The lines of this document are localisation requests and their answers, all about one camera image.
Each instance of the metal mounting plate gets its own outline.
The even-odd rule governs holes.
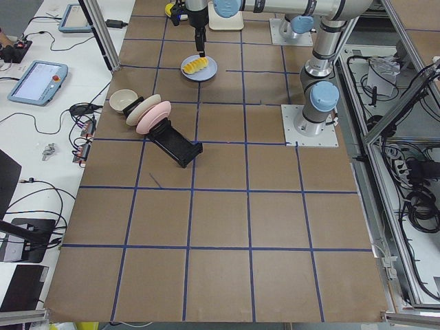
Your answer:
[[[336,137],[335,127],[333,125],[326,126],[324,131],[316,137],[307,137],[300,134],[294,127],[294,119],[298,112],[303,110],[300,104],[283,104],[281,105],[281,113],[283,115],[284,136],[286,145],[295,146],[317,146],[320,148],[336,148],[339,146]]]
[[[278,29],[280,28],[283,19],[270,19],[270,34],[272,35],[272,44],[282,45],[282,46],[300,46],[300,47],[311,47],[314,45],[310,32],[304,33],[300,38],[297,39],[284,39]]]

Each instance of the blue joint cap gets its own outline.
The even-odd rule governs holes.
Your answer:
[[[329,112],[336,107],[338,101],[338,88],[331,82],[320,81],[311,89],[310,102],[318,111]]]
[[[214,10],[220,17],[229,19],[239,12],[241,1],[242,0],[214,0]]]
[[[314,18],[312,16],[297,16],[290,22],[291,30],[298,34],[310,32],[314,28]]]

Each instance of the cardboard surface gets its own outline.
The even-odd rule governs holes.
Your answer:
[[[303,104],[311,49],[282,52],[274,15],[246,13],[242,32],[208,32],[219,71],[191,82],[179,66],[197,53],[194,30],[167,21],[165,3],[135,4],[109,95],[161,94],[203,153],[182,169],[104,105],[51,319],[379,322],[386,302],[342,137],[331,150],[285,146],[281,104]]]
[[[439,31],[440,2],[437,0],[390,0],[407,30]]]

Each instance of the bowl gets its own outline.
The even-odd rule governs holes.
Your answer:
[[[110,96],[110,107],[116,112],[122,113],[127,106],[138,99],[138,95],[131,89],[120,89]]]

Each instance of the pink plate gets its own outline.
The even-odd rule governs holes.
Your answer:
[[[147,112],[136,126],[136,132],[139,134],[148,134],[149,131],[162,119],[167,118],[171,112],[171,103],[169,101],[160,102]]]

